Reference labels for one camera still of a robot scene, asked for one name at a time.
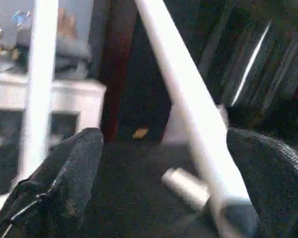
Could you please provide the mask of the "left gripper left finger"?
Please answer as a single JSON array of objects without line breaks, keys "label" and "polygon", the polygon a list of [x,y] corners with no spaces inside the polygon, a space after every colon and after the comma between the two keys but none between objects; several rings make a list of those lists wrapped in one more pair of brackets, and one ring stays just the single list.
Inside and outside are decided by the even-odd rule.
[{"label": "left gripper left finger", "polygon": [[104,146],[85,128],[51,150],[0,209],[0,238],[77,238]]}]

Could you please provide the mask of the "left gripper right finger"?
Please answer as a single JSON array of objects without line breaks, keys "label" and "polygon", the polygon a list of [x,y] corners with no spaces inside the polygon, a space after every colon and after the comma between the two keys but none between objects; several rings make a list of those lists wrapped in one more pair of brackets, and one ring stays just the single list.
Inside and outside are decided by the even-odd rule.
[{"label": "left gripper right finger", "polygon": [[259,224],[256,238],[298,238],[298,152],[254,131],[230,128],[227,148]]}]

